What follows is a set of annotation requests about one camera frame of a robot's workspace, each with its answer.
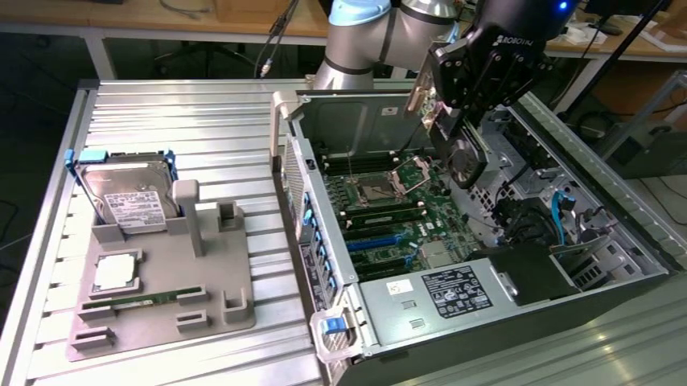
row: hard drive label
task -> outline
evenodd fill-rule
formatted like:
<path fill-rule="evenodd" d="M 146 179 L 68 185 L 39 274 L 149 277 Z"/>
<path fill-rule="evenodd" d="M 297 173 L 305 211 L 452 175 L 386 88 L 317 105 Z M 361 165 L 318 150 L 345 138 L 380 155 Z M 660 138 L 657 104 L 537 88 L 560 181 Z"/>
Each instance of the hard drive label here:
<path fill-rule="evenodd" d="M 105 195 L 120 228 L 164 224 L 164 211 L 156 191 Z"/>
<path fill-rule="evenodd" d="M 422 275 L 426 291 L 444 319 L 492 306 L 469 266 Z"/>

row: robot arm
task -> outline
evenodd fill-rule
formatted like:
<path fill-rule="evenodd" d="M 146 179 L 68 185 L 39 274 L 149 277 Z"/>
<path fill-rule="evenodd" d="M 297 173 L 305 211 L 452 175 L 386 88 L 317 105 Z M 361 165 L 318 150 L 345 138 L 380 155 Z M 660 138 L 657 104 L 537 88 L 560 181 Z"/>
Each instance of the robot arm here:
<path fill-rule="evenodd" d="M 510 105 L 552 69 L 544 55 L 578 0 L 481 0 L 452 43 L 429 47 L 406 114 L 418 113 L 453 180 L 469 188 L 486 165 L 474 127 Z"/>

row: computer monitor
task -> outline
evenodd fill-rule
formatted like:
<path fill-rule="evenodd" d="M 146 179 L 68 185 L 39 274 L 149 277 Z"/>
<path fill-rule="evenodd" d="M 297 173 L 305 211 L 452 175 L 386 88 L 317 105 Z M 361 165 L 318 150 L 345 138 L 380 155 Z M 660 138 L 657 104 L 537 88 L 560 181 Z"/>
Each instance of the computer monitor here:
<path fill-rule="evenodd" d="M 586 14 L 597 14 L 606 20 L 614 14 L 640 16 L 644 14 L 658 0 L 589 0 L 584 12 Z M 672 0 L 662 3 L 662 10 L 669 6 Z M 590 27 L 598 28 L 597 23 L 590 24 Z M 602 23 L 600 28 L 601 32 L 606 35 L 621 35 L 622 30 L 613 26 L 610 23 Z"/>

